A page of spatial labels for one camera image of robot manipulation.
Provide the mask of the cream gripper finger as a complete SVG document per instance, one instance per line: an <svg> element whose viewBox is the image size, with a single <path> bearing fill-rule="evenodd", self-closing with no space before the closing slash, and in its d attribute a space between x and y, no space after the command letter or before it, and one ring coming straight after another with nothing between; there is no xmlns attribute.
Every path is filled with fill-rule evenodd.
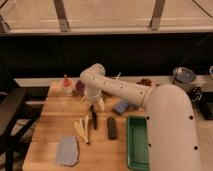
<svg viewBox="0 0 213 171"><path fill-rule="evenodd" d="M105 103L104 103L103 98L100 98L100 99L98 100L98 105L99 105L99 107L100 107L100 109L101 109L102 111L105 110Z"/></svg>
<svg viewBox="0 0 213 171"><path fill-rule="evenodd" d="M81 98L81 102L87 102L88 101L88 97L87 95L84 95L82 98Z"/></svg>

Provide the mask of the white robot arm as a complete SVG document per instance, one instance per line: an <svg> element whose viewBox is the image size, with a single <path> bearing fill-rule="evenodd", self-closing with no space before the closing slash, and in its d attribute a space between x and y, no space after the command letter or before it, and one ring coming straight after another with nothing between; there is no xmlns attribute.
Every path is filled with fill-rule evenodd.
<svg viewBox="0 0 213 171"><path fill-rule="evenodd" d="M194 111L183 89L107 78L99 63L82 71L80 79L90 101L105 91L145 110L150 171L202 171Z"/></svg>

